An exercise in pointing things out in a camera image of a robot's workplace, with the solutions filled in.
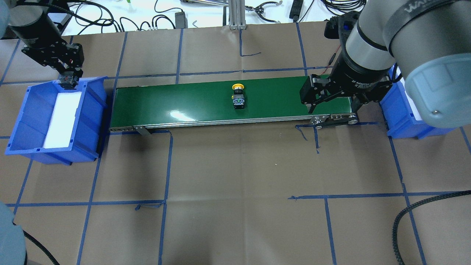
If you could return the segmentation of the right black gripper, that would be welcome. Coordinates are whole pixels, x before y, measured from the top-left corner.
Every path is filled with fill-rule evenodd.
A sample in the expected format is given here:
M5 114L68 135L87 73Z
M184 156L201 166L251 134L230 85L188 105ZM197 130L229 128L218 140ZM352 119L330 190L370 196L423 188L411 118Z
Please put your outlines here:
M379 102L392 87L387 77L388 70L370 70L359 66L347 54L341 51L329 77L310 74L300 89L300 101L312 114L319 104L339 97L351 97L351 112Z

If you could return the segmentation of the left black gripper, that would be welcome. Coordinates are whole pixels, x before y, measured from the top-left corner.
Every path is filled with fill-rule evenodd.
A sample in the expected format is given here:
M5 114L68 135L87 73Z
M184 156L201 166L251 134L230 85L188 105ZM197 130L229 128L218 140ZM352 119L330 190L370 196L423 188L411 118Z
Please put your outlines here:
M84 73L82 45L65 41L53 22L32 22L21 26L21 40L25 44L22 52L37 63L44 67L66 70L58 77L58 84L61 87L69 87L69 73L82 77Z

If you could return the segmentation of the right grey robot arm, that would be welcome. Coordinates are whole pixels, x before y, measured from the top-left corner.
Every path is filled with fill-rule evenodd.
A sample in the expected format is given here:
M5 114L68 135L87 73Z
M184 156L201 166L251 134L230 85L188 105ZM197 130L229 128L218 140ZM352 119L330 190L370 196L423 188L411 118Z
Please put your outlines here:
M301 104L354 97L352 110L380 101L381 80L397 65L423 121L437 128L470 124L469 0L368 0L362 11L331 17L324 36L340 41L328 78L310 75Z

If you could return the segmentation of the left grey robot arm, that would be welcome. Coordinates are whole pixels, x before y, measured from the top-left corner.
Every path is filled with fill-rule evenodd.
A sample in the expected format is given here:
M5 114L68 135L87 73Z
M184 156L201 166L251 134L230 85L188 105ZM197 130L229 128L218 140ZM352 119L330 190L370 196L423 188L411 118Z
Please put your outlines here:
M56 70L57 83L63 89L75 89L84 72L83 47L69 44L47 15L50 4L37 0L5 0L7 27L24 43L22 52L42 65Z

